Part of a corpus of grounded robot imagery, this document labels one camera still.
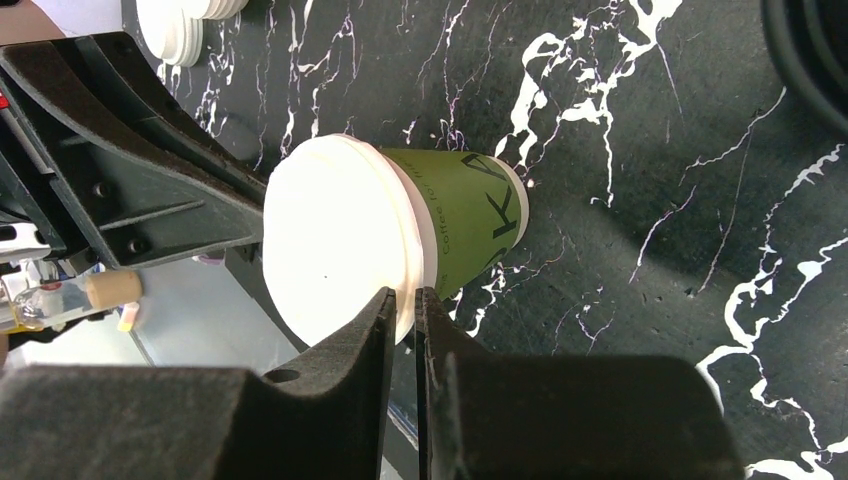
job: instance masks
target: white plastic lid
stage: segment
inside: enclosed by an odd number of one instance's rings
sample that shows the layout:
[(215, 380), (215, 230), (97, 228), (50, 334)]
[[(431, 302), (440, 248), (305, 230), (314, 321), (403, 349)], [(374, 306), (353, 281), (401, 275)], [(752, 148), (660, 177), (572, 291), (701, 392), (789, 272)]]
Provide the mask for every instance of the white plastic lid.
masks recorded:
[(136, 2), (138, 24), (144, 43), (156, 58), (177, 53), (177, 32), (171, 28), (170, 17), (175, 9), (165, 0), (139, 0)]
[(265, 282), (301, 340), (339, 330), (384, 286), (397, 293), (403, 340), (423, 251), (406, 190), (377, 150), (345, 135), (305, 142), (271, 175), (264, 217)]

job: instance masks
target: screw hole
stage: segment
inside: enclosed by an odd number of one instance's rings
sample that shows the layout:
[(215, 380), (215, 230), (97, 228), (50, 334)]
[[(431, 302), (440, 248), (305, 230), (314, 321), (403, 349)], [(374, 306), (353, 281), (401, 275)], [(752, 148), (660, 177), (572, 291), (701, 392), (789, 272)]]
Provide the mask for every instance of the screw hole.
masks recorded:
[(96, 184), (94, 185), (94, 188), (92, 189), (92, 191), (93, 191), (93, 192), (94, 192), (94, 194), (95, 194), (95, 195), (97, 195), (98, 197), (100, 197), (100, 198), (106, 198), (106, 197), (108, 197), (108, 196), (110, 196), (110, 195), (111, 195), (111, 193), (112, 193), (112, 188), (111, 188), (111, 187), (109, 187), (109, 184), (108, 184), (108, 183), (98, 182), (98, 183), (96, 183)]
[(141, 253), (147, 249), (147, 245), (142, 240), (130, 240), (130, 243), (127, 244), (127, 250), (130, 253)]
[(287, 368), (278, 368), (265, 374), (265, 379), (271, 383), (284, 383), (300, 378), (300, 373)]

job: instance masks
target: cork stopper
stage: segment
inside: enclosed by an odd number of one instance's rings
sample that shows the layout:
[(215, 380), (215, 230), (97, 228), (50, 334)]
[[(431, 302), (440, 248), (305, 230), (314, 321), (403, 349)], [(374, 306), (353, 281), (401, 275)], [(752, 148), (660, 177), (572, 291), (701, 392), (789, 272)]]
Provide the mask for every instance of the cork stopper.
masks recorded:
[(141, 279), (129, 270), (89, 275), (85, 277), (85, 293), (96, 310), (108, 310), (138, 301), (142, 295)]

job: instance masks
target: stacked cup lid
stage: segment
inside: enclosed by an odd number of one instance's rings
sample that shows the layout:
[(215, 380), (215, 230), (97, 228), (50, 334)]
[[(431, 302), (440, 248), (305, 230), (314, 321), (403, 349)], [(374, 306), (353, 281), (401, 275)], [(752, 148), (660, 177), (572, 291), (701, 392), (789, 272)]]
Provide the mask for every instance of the stacked cup lid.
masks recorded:
[(139, 0), (138, 23), (150, 52), (169, 65), (197, 63), (203, 48), (203, 22), (167, 0)]
[(223, 20), (240, 12), (247, 0), (179, 0), (177, 3), (191, 18)]

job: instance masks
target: table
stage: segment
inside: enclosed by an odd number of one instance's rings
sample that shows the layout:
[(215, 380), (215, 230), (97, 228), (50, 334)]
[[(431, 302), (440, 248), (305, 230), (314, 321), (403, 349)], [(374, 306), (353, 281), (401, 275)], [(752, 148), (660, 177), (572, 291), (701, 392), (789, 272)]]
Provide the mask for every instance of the table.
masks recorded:
[(759, 2), (252, 0), (205, 26), (200, 64), (151, 65), (262, 174), (334, 132), (514, 166), (526, 236), (450, 302), (487, 348), (685, 358), (752, 478), (848, 474), (848, 148), (784, 89)]

